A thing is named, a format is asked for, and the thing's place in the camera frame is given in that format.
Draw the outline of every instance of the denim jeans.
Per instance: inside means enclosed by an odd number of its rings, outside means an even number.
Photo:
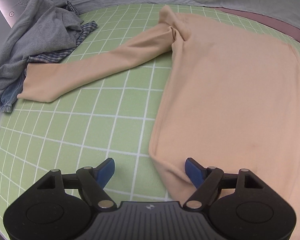
[[[20,77],[13,82],[10,86],[6,88],[1,96],[1,104],[0,110],[2,112],[11,113],[12,112],[12,105],[15,101],[17,101],[17,95],[22,92],[23,89],[23,82],[26,78],[26,70],[24,70]]]

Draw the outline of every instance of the gray towel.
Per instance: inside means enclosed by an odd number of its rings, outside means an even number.
[[[26,68],[30,55],[75,47],[82,22],[51,0],[30,0],[0,50],[0,98]]]

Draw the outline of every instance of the table surface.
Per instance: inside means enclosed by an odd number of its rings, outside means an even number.
[[[62,62],[110,51],[155,26],[163,5],[133,4],[80,15],[98,28]],[[272,28],[210,8],[171,5],[176,12],[195,13],[255,33],[300,43]],[[148,155],[150,134],[165,82],[171,53],[131,70],[75,89],[52,103],[18,100],[5,114],[0,129],[0,231],[7,206],[47,171],[74,173],[97,166],[108,157],[115,173],[105,191],[120,201],[167,201],[169,194]],[[79,196],[77,190],[66,190]]]

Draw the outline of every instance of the metal pivot screw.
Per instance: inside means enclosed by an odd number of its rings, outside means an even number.
[[[202,207],[202,203],[197,200],[190,200],[186,203],[186,206],[191,209],[197,209],[197,208]]]
[[[114,203],[111,200],[101,200],[98,203],[98,206],[100,208],[111,208],[114,205]]]

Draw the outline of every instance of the triangular cutout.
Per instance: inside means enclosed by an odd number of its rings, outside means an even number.
[[[49,177],[46,179],[39,187],[38,189],[53,189],[56,187],[56,181],[54,176]]]
[[[250,175],[245,175],[244,177],[244,187],[245,188],[263,188],[257,181],[253,179]]]

